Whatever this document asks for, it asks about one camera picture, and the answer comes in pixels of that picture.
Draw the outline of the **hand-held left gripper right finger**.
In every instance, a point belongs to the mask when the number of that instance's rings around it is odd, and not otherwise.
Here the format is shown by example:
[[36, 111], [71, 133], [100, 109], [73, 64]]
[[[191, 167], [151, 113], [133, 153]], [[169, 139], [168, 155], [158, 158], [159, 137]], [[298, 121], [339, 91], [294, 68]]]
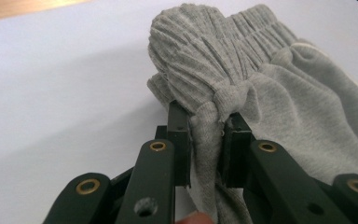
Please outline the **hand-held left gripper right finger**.
[[351, 224], [281, 145], [255, 139], [239, 113], [226, 121], [219, 172], [226, 187], [243, 189], [254, 224]]

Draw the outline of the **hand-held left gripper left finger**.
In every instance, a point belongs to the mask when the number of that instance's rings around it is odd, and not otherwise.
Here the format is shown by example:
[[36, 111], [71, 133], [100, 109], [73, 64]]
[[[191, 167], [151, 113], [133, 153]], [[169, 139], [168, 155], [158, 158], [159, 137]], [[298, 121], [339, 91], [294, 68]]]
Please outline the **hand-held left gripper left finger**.
[[116, 224], [174, 224], [175, 188], [190, 185], [191, 148], [188, 114], [172, 101], [167, 124], [141, 147]]

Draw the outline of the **grey shorts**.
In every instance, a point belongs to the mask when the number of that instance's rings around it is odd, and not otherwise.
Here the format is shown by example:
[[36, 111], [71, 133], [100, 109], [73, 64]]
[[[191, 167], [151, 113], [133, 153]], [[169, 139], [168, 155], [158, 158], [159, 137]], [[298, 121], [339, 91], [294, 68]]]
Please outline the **grey shorts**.
[[162, 104], [189, 112], [189, 193], [215, 224], [251, 224], [241, 193], [217, 172], [233, 113], [324, 183], [358, 174], [358, 86], [268, 7], [231, 16], [196, 5], [164, 10], [152, 21], [148, 51], [157, 68], [148, 88]]

